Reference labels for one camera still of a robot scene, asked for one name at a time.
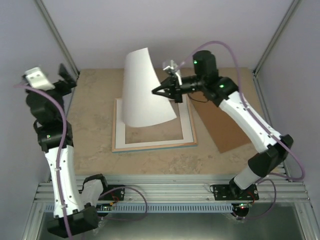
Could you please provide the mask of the blue wooden picture frame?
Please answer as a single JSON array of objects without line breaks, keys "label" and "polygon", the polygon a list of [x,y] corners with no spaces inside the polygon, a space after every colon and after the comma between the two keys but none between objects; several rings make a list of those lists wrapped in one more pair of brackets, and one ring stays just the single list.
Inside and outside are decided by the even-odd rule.
[{"label": "blue wooden picture frame", "polygon": [[126,125],[121,119],[122,99],[116,98],[113,104],[111,151],[123,153],[196,146],[198,141],[190,100],[184,96],[183,102],[177,106],[182,139],[126,143]]}]

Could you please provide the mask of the brown frame backing board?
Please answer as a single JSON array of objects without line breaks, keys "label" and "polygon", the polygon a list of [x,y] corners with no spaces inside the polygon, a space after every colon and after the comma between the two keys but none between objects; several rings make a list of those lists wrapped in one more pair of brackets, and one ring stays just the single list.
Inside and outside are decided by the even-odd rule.
[{"label": "brown frame backing board", "polygon": [[251,143],[236,122],[201,92],[189,94],[189,99],[220,153]]}]

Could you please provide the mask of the white mat board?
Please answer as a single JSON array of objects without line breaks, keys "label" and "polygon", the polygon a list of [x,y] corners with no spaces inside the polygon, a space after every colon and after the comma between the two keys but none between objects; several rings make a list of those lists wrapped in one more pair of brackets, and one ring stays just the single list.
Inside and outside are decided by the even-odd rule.
[{"label": "white mat board", "polygon": [[115,153],[197,145],[189,98],[183,96],[182,103],[170,103],[176,113],[175,119],[152,126],[129,127],[123,121],[123,101],[116,98],[113,106],[111,151]]}]

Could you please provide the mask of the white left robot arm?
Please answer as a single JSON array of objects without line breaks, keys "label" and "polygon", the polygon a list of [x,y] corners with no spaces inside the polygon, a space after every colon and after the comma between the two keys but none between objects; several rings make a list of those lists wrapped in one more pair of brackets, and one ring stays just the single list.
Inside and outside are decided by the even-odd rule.
[{"label": "white left robot arm", "polygon": [[24,73],[27,81],[26,104],[35,117],[33,128],[49,165],[54,194],[53,220],[49,233],[71,239],[96,229],[99,224],[97,202],[108,197],[110,188],[102,174],[87,177],[82,189],[76,183],[72,126],[65,114],[64,96],[77,83],[60,64],[61,80],[51,83],[40,67]]}]

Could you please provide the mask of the sunflower photo print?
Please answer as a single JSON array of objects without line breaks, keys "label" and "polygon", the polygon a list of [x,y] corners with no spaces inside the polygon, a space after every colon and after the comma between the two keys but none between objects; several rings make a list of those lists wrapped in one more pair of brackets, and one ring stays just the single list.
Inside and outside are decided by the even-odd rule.
[{"label": "sunflower photo print", "polygon": [[122,119],[132,128],[162,124],[177,118],[168,100],[152,90],[160,86],[149,49],[130,52],[125,58],[122,89]]}]

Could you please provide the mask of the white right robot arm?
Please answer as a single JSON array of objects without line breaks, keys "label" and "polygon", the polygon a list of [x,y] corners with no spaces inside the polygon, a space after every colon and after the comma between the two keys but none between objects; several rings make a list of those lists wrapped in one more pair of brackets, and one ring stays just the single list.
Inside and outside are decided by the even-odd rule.
[{"label": "white right robot arm", "polygon": [[152,93],[181,103],[183,94],[202,92],[248,136],[257,154],[248,160],[247,167],[233,177],[227,187],[232,199],[240,200],[257,181],[287,158],[293,138],[274,130],[245,100],[236,83],[219,75],[216,58],[210,51],[200,50],[192,59],[195,72],[192,76],[182,77],[173,61],[163,64],[168,77]]}]

